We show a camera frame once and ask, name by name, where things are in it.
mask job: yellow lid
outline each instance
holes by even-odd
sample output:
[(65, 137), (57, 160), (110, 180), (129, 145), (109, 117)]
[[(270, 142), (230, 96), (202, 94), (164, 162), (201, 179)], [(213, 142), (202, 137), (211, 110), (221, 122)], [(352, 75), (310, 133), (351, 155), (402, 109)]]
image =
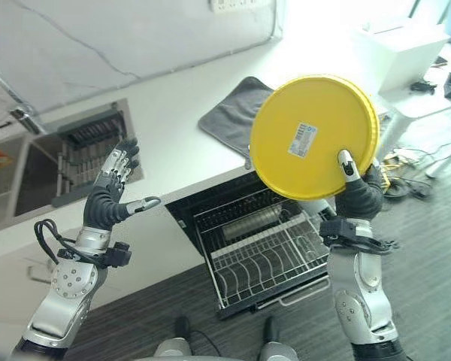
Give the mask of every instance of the yellow lid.
[(277, 89), (262, 105), (250, 136), (257, 174), (273, 191), (302, 201), (344, 190), (337, 155), (347, 149), (359, 172), (372, 163), (379, 120), (353, 83), (311, 75)]

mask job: dishwasher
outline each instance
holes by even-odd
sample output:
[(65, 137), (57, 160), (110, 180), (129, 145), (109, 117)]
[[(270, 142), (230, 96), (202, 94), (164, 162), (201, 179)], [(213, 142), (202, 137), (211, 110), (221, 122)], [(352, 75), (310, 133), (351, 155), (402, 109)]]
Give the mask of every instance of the dishwasher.
[(329, 286), (321, 217), (267, 188), (254, 171), (166, 207), (204, 257), (219, 319), (291, 305)]

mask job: sink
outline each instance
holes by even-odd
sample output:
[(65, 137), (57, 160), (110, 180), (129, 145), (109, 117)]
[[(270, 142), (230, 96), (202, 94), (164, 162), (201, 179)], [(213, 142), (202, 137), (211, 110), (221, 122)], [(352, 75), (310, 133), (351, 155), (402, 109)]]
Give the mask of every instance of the sink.
[[(53, 134), (24, 133), (0, 142), (0, 229), (89, 194), (108, 153), (133, 135), (126, 101), (117, 103), (61, 120)], [(142, 177), (136, 169), (129, 181)]]

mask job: label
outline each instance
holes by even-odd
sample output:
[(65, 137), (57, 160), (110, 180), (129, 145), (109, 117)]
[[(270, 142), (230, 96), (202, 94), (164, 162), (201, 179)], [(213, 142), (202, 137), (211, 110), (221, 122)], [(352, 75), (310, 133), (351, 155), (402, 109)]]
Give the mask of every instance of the label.
[(289, 154), (305, 158), (314, 138), (316, 137), (317, 128), (306, 123), (299, 123), (298, 130), (295, 133), (294, 140), (289, 147)]

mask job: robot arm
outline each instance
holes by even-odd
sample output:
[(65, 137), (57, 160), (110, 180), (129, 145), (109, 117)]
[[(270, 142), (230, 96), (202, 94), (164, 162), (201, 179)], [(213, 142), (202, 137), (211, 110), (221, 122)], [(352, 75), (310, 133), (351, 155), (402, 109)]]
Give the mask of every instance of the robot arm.
[(52, 220), (43, 220), (35, 227), (39, 242), (44, 242), (41, 229), (46, 226), (64, 249), (58, 252), (58, 259), (53, 257), (59, 262), (49, 293), (26, 327), (12, 359), (21, 356), (62, 359), (86, 318), (93, 295), (107, 278), (107, 267), (129, 263), (132, 253), (127, 244), (116, 242), (108, 247), (112, 227), (160, 203), (156, 197), (119, 203), (127, 178), (138, 166), (133, 159), (137, 153), (137, 141), (124, 140), (105, 160), (86, 200), (83, 227), (74, 245), (56, 231)]
[(328, 245), (328, 273), (334, 307), (357, 361), (407, 361), (382, 288), (381, 256), (393, 244), (374, 240), (370, 221), (379, 213), (383, 194), (379, 172), (371, 166), (361, 179), (346, 150), (339, 154), (346, 190), (336, 197), (339, 217), (321, 224)]

